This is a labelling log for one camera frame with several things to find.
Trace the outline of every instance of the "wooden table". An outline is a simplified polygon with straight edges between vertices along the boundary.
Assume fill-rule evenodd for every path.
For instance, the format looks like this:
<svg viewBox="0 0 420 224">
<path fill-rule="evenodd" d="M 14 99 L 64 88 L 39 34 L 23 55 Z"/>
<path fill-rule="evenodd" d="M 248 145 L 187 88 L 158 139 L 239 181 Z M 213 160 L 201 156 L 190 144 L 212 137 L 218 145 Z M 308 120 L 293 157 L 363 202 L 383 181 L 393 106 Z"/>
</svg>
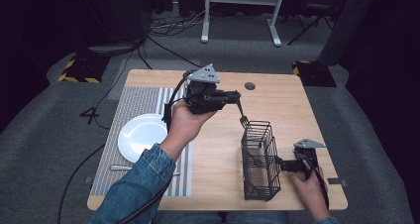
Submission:
<svg viewBox="0 0 420 224">
<path fill-rule="evenodd" d="M 170 87 L 179 82 L 183 71 L 131 70 L 126 87 Z M 293 143 L 308 138 L 324 144 L 308 98 L 295 75 L 218 72 L 219 89 L 238 90 L 245 115 L 250 120 L 269 121 L 275 136 L 278 155 L 293 160 Z M 256 89 L 248 90 L 252 82 Z M 204 124 L 194 140 L 192 195 L 165 196 L 160 210 L 302 210 L 292 183 L 280 174 L 281 191 L 271 201 L 245 200 L 241 156 L 244 128 L 236 105 L 228 104 Z M 324 177 L 336 178 L 327 149 L 317 149 L 318 163 Z M 347 208 L 347 199 L 339 184 L 329 184 L 330 209 Z M 103 195 L 90 195 L 88 207 L 95 210 Z"/>
</svg>

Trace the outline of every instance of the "blue denim shirt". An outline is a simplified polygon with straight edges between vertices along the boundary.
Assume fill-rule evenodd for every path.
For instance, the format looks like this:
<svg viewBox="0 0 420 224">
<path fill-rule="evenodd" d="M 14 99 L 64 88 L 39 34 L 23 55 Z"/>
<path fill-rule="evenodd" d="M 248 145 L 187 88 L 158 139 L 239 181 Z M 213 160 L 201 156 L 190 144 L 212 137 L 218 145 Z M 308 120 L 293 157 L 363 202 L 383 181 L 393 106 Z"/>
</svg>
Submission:
<svg viewBox="0 0 420 224">
<path fill-rule="evenodd" d="M 175 162 L 158 144 L 145 150 L 133 168 L 116 181 L 89 220 L 89 223 L 115 224 L 151 200 L 175 171 Z M 135 219 L 136 223 L 149 223 L 158 211 L 160 200 Z M 338 224 L 336 218 L 327 218 L 315 224 Z"/>
</svg>

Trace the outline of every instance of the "plate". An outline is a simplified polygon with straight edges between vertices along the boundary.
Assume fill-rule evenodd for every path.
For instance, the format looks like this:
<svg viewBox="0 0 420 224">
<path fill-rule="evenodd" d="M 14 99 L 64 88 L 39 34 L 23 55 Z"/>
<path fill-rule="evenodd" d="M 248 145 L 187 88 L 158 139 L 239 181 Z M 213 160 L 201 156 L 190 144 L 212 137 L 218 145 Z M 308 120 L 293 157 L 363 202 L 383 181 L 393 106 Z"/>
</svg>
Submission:
<svg viewBox="0 0 420 224">
<path fill-rule="evenodd" d="M 161 143 L 167 135 L 160 114 L 143 114 L 130 120 L 118 136 L 118 149 L 128 161 L 135 163 L 145 149 Z"/>
</svg>

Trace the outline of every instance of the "black wire basket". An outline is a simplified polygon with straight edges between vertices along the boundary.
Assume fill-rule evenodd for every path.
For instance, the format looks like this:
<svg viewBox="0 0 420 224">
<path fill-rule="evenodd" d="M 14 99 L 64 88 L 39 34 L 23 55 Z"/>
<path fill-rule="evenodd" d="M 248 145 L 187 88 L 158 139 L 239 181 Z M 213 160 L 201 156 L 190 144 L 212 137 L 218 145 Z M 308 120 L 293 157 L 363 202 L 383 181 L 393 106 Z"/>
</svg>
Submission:
<svg viewBox="0 0 420 224">
<path fill-rule="evenodd" d="M 269 122 L 250 121 L 242 137 L 246 200 L 271 200 L 280 191 L 277 148 Z"/>
</svg>

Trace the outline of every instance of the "silver bracket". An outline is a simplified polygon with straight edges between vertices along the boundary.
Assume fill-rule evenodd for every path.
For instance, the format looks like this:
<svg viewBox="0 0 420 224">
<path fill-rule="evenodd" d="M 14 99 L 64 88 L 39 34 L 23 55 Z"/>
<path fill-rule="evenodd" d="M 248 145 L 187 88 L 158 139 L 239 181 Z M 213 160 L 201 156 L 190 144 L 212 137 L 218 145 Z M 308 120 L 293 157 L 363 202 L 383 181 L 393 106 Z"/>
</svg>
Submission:
<svg viewBox="0 0 420 224">
<path fill-rule="evenodd" d="M 315 141 L 312 141 L 310 139 L 303 139 L 295 144 L 293 144 L 293 146 L 297 147 L 297 148 L 326 148 L 327 146 L 325 144 L 322 143 L 318 143 Z"/>
<path fill-rule="evenodd" d="M 198 69 L 197 71 L 188 75 L 188 79 L 197 82 L 219 83 L 220 78 L 214 70 L 213 64 Z"/>
</svg>

